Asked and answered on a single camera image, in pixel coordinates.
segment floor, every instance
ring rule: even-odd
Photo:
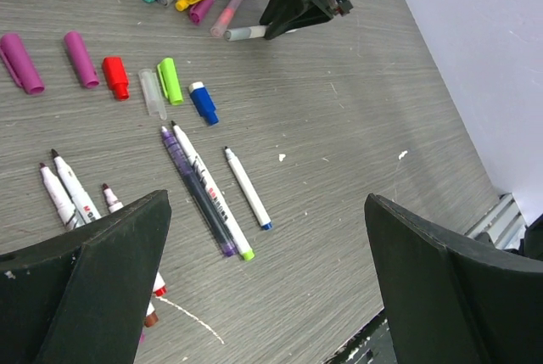
[[[227,0],[220,0],[219,7]],[[128,204],[168,189],[173,217],[160,271],[167,299],[136,363],[322,362],[381,309],[364,227],[371,193],[466,231],[497,200],[404,0],[352,0],[328,25],[272,42],[210,37],[175,9],[141,0],[0,0],[0,33],[17,31],[47,85],[40,97],[0,68],[0,253],[60,235],[38,163],[56,148],[105,213],[107,182]],[[267,0],[245,0],[232,26]],[[99,66],[120,55],[131,98],[81,89],[62,38],[78,30]],[[213,171],[255,249],[221,258],[147,115],[137,72],[176,60],[184,87],[203,81],[221,119],[187,100],[168,106]],[[262,232],[222,155],[244,163],[275,224]]]

